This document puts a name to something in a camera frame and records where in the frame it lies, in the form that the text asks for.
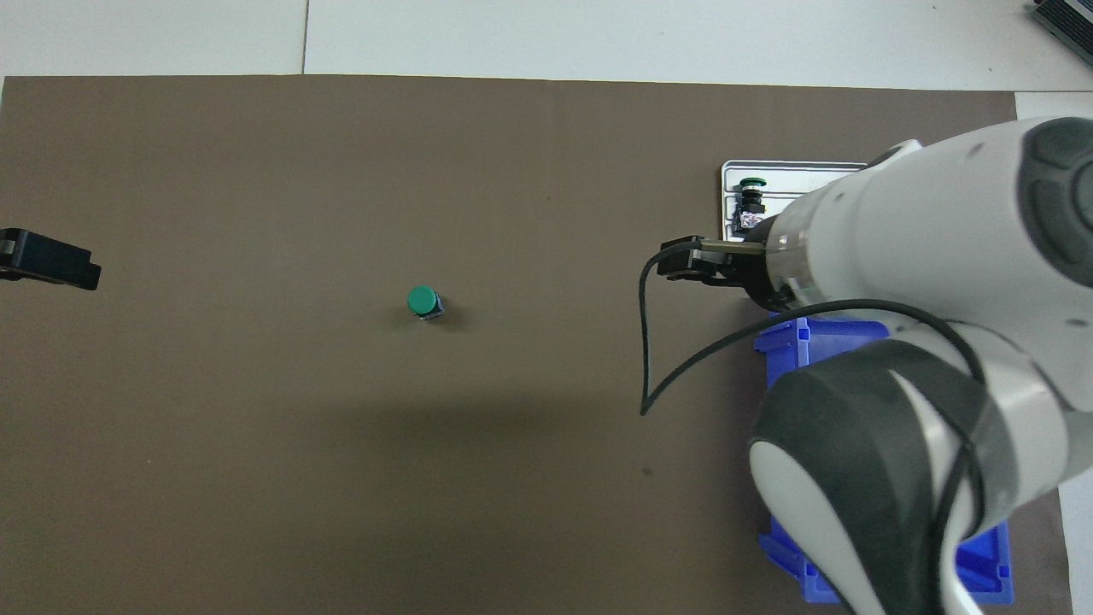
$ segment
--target black cable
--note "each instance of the black cable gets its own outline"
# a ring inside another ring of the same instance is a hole
[[[638,289],[637,289],[637,301],[638,301],[638,312],[642,320],[642,369],[643,369],[643,383],[642,383],[642,406],[640,414],[645,416],[653,404],[656,403],[657,399],[679,377],[683,376],[689,369],[694,367],[696,364],[703,359],[709,357],[714,353],[721,351],[741,340],[750,338],[752,335],[759,334],[767,329],[779,326],[781,323],[787,323],[797,319],[812,317],[815,315],[822,315],[827,312],[842,312],[846,310],[880,310],[884,312],[893,312],[896,315],[903,315],[909,317],[928,328],[936,331],[941,338],[943,338],[949,344],[956,350],[961,358],[967,365],[967,370],[971,378],[978,382],[979,385],[986,387],[986,374],[983,369],[983,363],[979,360],[978,355],[972,346],[952,329],[949,323],[935,317],[933,315],[918,309],[913,305],[907,305],[905,303],[898,303],[895,300],[885,300],[880,298],[847,298],[841,300],[830,300],[826,303],[818,303],[814,305],[807,305],[804,307],[798,307],[796,310],[789,310],[778,315],[777,317],[772,317],[765,321],[754,323],[740,331],[731,333],[717,342],[706,346],[698,353],[692,355],[687,360],[679,365],[674,370],[671,371],[657,388],[649,393],[649,329],[648,329],[648,317],[647,317],[647,306],[645,300],[645,284],[648,279],[649,271],[653,267],[667,258],[672,253],[679,251],[685,251],[687,249],[697,249],[701,247],[698,241],[686,241],[682,244],[675,244],[669,246],[668,248],[654,255],[653,258],[646,262],[645,268],[642,270],[642,275],[638,279]],[[975,459],[975,436],[977,436],[979,424],[976,424],[972,434],[968,434],[962,426],[960,426],[951,416],[944,413],[942,410],[938,409],[938,414],[942,417],[945,424],[957,435],[961,446],[956,451],[956,457],[953,460],[953,464],[950,468],[949,475],[945,478],[944,487],[942,488],[941,498],[938,502],[938,512],[935,517],[933,523],[930,527],[930,572],[935,581],[935,587],[938,588],[937,593],[933,595],[933,610],[938,615],[944,615],[944,604],[941,599],[941,552],[944,543],[945,529],[949,525],[949,521],[952,515],[952,507],[956,500],[956,494],[960,489],[961,481],[964,474],[967,473],[968,480],[976,487],[974,490],[973,506],[976,508],[976,523],[973,527],[977,527],[983,521],[985,505],[984,498],[984,483],[983,474],[979,469],[979,464]]]

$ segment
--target green cap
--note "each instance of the green cap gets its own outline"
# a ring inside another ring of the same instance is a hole
[[[407,295],[407,305],[410,306],[410,311],[419,317],[424,317],[436,310],[436,291],[427,285],[414,286]]]

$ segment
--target blue container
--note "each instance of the blue container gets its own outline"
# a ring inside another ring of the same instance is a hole
[[[883,338],[888,338],[888,330],[880,323],[797,319],[760,334],[755,350],[766,355],[766,385],[771,387],[788,371]],[[835,590],[776,519],[771,519],[771,533],[760,535],[759,544],[771,561],[801,583],[806,602],[839,602]],[[977,603],[1013,604],[1010,533],[1006,522],[960,546],[956,573]]]

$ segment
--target metal tray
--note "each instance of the metal tray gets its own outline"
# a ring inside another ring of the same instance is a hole
[[[721,238],[743,240],[748,229],[764,217],[781,213],[797,197],[865,167],[860,162],[800,162],[781,159],[730,159],[721,165]],[[762,177],[766,213],[743,212],[741,220],[740,180]]]

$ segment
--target small green object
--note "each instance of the small green object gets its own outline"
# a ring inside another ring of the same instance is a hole
[[[407,305],[410,306],[410,311],[422,320],[427,321],[444,315],[440,295],[427,285],[414,286],[407,295]]]

